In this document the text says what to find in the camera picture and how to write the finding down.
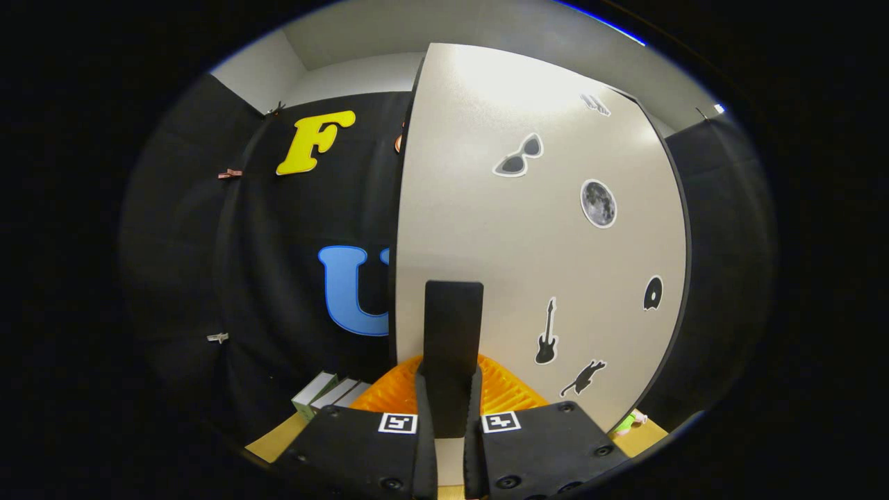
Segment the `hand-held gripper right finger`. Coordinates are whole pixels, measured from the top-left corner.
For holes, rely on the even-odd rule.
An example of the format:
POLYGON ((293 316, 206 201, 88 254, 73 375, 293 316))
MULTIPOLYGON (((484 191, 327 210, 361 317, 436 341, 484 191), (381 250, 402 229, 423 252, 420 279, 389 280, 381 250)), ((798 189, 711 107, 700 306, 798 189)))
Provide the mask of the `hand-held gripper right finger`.
POLYGON ((477 358, 464 443, 467 498, 572 498, 628 468, 629 457, 577 402, 549 404, 501 364, 477 358))

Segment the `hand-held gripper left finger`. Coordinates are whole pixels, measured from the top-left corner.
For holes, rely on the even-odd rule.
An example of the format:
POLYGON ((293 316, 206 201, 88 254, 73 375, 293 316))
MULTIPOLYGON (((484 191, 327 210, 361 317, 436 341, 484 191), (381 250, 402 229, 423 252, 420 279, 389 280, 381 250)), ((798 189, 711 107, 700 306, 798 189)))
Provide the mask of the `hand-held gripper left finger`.
POLYGON ((324 406, 271 472, 297 499, 435 499, 422 357, 392 368, 351 406, 324 406))

